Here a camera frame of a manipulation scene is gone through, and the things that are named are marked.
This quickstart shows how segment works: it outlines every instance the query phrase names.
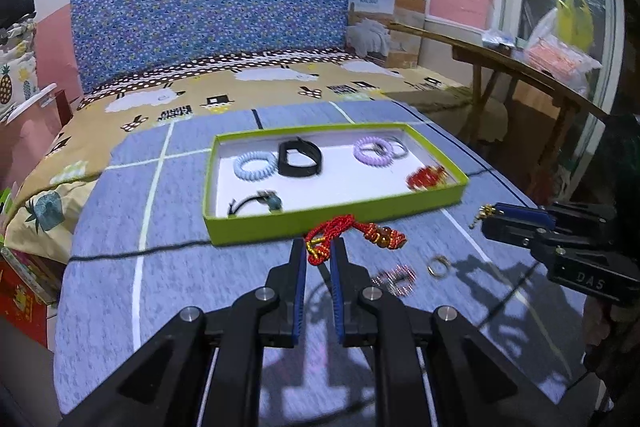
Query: blue tablecloth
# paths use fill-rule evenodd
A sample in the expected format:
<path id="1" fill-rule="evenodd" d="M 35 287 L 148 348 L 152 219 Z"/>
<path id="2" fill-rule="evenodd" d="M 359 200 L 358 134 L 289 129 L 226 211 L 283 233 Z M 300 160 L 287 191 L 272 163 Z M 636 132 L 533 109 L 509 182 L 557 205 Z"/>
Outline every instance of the blue tablecloth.
<path id="1" fill-rule="evenodd" d="M 406 304 L 452 305 L 479 325 L 511 294 L 482 332 L 558 401 L 580 375 L 584 297 L 553 285 L 527 250 L 469 230 L 485 203 L 534 206 L 482 158 L 407 105 L 391 101 L 313 103 L 193 118 L 140 132 L 113 150 L 78 222 L 58 310 L 54 382 L 63 413 L 94 390 L 131 353 L 187 305 L 226 307 L 285 263 L 290 240 L 213 247 L 202 219 L 207 152 L 216 134 L 300 124 L 406 122 L 470 178 L 461 203 L 385 223 L 409 239 L 380 251 L 355 231 L 344 234 L 350 260 L 375 273 L 396 264 L 417 271 Z M 427 260 L 444 254 L 449 277 L 434 279 Z M 360 349 L 342 349 L 318 269 L 308 267 L 300 345 L 267 349 L 260 424 L 282 426 L 343 411 L 373 395 Z M 373 426 L 370 405 L 328 425 Z"/>

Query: purple coil hair tie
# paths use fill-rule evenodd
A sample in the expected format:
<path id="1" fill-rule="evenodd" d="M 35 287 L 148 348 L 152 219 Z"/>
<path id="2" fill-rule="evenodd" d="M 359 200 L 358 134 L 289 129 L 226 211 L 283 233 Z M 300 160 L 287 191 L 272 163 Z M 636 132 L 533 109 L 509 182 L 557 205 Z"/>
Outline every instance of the purple coil hair tie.
<path id="1" fill-rule="evenodd" d="M 367 145 L 378 145 L 380 147 L 380 153 L 377 153 L 375 156 L 365 154 L 364 147 Z M 394 148 L 388 141 L 382 138 L 367 136 L 360 138 L 353 144 L 353 155 L 356 157 L 356 160 L 364 163 L 364 165 L 386 167 L 394 160 Z"/>

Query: bedsheet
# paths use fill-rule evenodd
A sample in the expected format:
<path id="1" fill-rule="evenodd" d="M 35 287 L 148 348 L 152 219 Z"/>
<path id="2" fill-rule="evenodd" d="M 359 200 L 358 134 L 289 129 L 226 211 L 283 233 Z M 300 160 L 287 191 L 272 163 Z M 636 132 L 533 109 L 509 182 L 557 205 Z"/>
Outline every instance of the bedsheet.
<path id="1" fill-rule="evenodd" d="M 112 155 L 82 212 L 58 308 L 54 383 L 69 412 L 181 308 L 226 307 L 286 262 L 290 240 L 213 247 L 201 201 L 207 152 L 222 132 L 349 122 L 411 124 L 469 176 L 461 203 L 385 223 L 408 237 L 384 251 L 344 234 L 351 261 L 374 274 L 396 264 L 417 272 L 408 305 L 452 305 L 473 324 L 506 304 L 482 332 L 552 400 L 580 375 L 584 297 L 553 285 L 526 250 L 468 229 L 479 206 L 534 206 L 475 153 L 410 106 L 392 101 L 263 107 L 176 121 L 127 138 Z M 452 273 L 437 280 L 426 262 L 444 254 Z M 513 297 L 509 298 L 514 287 Z M 300 345 L 266 349 L 260 425 L 324 419 L 375 425 L 374 378 L 360 349 L 338 346 L 331 297 L 319 269 L 306 275 Z"/>
<path id="2" fill-rule="evenodd" d="M 15 250 L 65 263 L 95 180 L 127 136 L 195 116 L 291 103 L 421 95 L 420 110 L 452 132 L 470 108 L 470 89 L 426 68 L 387 70 L 338 49 L 205 57 L 133 73 L 88 94 L 50 152 L 25 179 L 5 234 Z M 491 100 L 480 136 L 506 133 L 504 105 Z"/>

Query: metal screw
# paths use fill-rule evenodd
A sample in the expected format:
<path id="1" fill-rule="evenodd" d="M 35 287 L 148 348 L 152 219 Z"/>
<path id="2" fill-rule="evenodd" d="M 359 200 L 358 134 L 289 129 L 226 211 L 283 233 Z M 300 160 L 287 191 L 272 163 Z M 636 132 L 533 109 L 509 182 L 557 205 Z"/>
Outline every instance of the metal screw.
<path id="1" fill-rule="evenodd" d="M 442 306 L 438 308 L 438 317 L 449 322 L 458 317 L 458 311 L 453 306 Z"/>
<path id="2" fill-rule="evenodd" d="M 187 306 L 180 310 L 180 318 L 185 322 L 193 322 L 200 317 L 200 310 L 196 306 Z"/>
<path id="3" fill-rule="evenodd" d="M 362 296 L 366 298 L 367 301 L 377 301 L 382 297 L 382 290 L 375 286 L 368 286 L 362 290 Z"/>
<path id="4" fill-rule="evenodd" d="M 276 292 L 268 286 L 263 286 L 255 291 L 255 298 L 257 298 L 258 301 L 267 302 L 268 300 L 273 299 L 275 295 Z"/>

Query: watch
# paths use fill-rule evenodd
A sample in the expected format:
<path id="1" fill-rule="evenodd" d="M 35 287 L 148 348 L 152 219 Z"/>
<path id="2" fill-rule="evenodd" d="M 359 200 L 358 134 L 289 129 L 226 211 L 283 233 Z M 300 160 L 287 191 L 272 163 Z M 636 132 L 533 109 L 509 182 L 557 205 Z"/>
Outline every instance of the watch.
<path id="1" fill-rule="evenodd" d="M 311 158 L 316 164 L 305 167 L 289 164 L 289 151 L 296 150 L 300 154 Z M 322 153 L 314 143 L 298 139 L 280 144 L 278 149 L 278 174 L 287 178 L 307 178 L 314 174 L 320 174 L 322 170 Z"/>

